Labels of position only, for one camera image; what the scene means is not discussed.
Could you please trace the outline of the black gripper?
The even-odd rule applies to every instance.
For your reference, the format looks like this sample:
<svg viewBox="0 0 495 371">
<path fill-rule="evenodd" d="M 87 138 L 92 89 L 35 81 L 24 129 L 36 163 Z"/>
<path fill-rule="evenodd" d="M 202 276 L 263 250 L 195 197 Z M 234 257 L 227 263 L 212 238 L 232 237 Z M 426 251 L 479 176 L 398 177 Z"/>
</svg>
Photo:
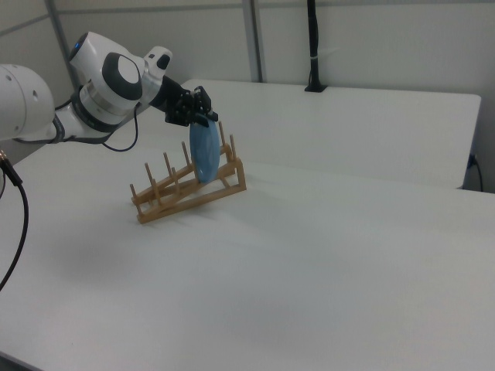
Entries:
<svg viewBox="0 0 495 371">
<path fill-rule="evenodd" d="M 165 122 L 183 127 L 198 124 L 208 128 L 209 120 L 219 120 L 218 113 L 212 109 L 210 96 L 202 86 L 187 90 L 167 76 L 162 78 L 153 107 L 165 113 Z"/>
</svg>

